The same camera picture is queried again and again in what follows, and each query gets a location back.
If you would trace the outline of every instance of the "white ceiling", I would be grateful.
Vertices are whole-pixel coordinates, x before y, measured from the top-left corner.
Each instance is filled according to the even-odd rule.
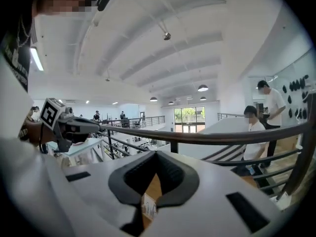
[[[29,93],[34,99],[142,104],[151,96],[161,102],[199,99],[197,88],[203,83],[210,88],[208,101],[216,100],[232,16],[227,3],[111,0],[103,12],[90,8],[39,16],[34,45],[44,72],[31,64]],[[161,28],[171,33],[171,40],[163,40]]]

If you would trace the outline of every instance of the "white shirt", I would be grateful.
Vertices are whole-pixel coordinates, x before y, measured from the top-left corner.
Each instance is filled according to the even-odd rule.
[[[258,121],[256,122],[254,125],[250,124],[249,125],[249,129],[248,131],[264,131],[266,130],[265,127]],[[246,150],[245,153],[243,154],[243,158],[244,160],[252,160],[255,159],[255,157],[257,156],[261,145],[266,144],[266,142],[262,142],[262,143],[255,143],[255,144],[248,144],[246,146]]]
[[[281,93],[276,89],[271,89],[269,95],[266,96],[266,106],[268,107],[269,114],[274,114],[278,109],[285,106],[285,101],[283,100]],[[282,125],[281,114],[277,115],[273,119],[267,121],[269,125]]]
[[[39,119],[40,119],[40,112],[34,112],[33,115],[32,115],[32,119],[35,121],[35,122],[38,122]]]

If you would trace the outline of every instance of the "desk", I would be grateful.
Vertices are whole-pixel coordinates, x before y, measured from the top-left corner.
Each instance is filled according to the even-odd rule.
[[[75,160],[75,157],[81,155],[88,149],[90,149],[90,153],[91,155],[93,155],[92,148],[96,145],[100,145],[102,159],[103,161],[105,161],[106,156],[105,156],[104,147],[102,144],[102,139],[98,139],[98,138],[88,138],[88,141],[82,143],[81,145],[77,145],[77,146],[71,145],[68,152],[61,152],[61,154],[69,158],[69,161],[72,166],[76,166],[77,162]],[[58,149],[57,143],[53,141],[48,142],[47,146],[50,147],[52,150]]]

